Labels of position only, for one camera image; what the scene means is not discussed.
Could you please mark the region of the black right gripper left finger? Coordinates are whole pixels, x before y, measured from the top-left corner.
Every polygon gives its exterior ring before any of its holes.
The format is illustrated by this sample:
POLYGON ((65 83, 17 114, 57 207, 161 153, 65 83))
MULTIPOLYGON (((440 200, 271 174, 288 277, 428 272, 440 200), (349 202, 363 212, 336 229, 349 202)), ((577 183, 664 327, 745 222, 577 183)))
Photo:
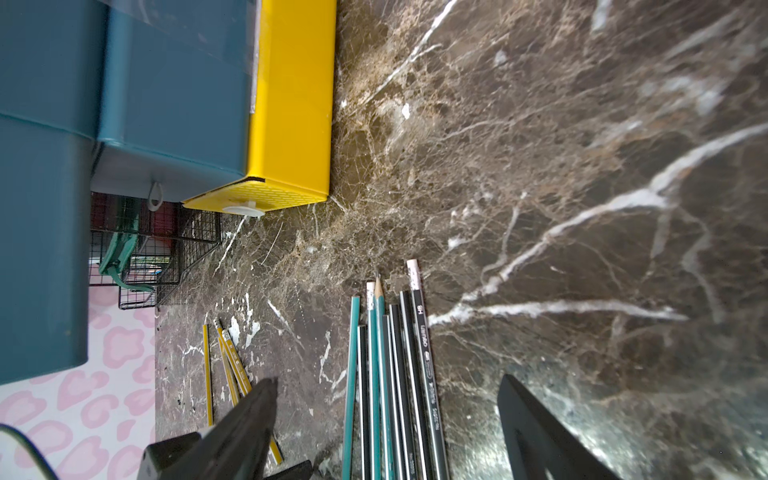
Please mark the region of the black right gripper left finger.
POLYGON ((261 479, 277 414, 278 380, 265 378, 223 420, 158 444, 160 479, 261 479))

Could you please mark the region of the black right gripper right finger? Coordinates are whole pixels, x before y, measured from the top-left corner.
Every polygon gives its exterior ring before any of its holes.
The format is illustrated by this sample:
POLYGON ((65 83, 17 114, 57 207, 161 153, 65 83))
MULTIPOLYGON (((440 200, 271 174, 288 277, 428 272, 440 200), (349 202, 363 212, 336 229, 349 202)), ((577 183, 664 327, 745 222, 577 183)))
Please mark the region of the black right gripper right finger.
POLYGON ((515 479, 615 479, 514 376, 503 376, 500 422, 515 479))

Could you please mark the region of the teal drawer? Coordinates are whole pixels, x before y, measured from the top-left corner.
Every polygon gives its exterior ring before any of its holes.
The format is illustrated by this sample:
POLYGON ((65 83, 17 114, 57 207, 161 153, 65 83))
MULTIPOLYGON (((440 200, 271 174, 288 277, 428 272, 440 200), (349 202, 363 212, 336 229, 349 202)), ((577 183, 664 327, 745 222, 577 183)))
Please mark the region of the teal drawer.
POLYGON ((108 10, 1 5, 1 380, 88 358, 90 177, 108 10))

